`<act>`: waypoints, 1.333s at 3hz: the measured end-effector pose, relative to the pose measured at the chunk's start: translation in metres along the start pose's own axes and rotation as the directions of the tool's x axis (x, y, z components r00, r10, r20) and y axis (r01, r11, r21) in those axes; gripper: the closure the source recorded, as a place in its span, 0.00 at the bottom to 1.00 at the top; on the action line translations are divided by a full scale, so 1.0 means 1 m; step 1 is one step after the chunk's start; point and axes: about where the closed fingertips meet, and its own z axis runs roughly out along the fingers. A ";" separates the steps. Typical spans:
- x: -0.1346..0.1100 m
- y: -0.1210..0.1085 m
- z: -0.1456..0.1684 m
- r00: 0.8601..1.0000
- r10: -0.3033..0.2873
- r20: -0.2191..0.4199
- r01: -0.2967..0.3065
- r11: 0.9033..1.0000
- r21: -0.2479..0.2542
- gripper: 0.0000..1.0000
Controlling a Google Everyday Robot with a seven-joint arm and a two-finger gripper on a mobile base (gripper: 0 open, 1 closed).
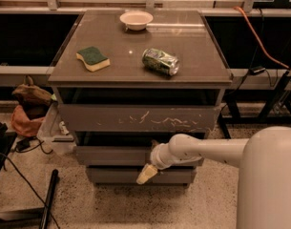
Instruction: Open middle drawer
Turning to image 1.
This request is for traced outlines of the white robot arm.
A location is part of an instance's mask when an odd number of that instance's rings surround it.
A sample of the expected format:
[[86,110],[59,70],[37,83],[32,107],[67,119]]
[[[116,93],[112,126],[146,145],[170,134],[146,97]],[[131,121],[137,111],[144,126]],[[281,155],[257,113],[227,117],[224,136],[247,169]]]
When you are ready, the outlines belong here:
[[268,127],[239,139],[174,135],[153,148],[136,182],[201,158],[239,168],[237,229],[291,229],[290,127]]

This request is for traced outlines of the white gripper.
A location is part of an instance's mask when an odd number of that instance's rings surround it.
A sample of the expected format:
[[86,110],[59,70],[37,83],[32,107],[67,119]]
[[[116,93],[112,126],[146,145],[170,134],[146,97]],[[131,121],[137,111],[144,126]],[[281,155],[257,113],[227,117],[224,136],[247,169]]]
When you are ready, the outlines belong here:
[[180,164],[182,162],[182,152],[176,146],[176,144],[159,143],[157,140],[152,140],[152,151],[150,154],[150,160],[152,164],[146,164],[140,172],[136,183],[144,184],[150,178],[154,177],[158,170],[165,170],[173,165]]

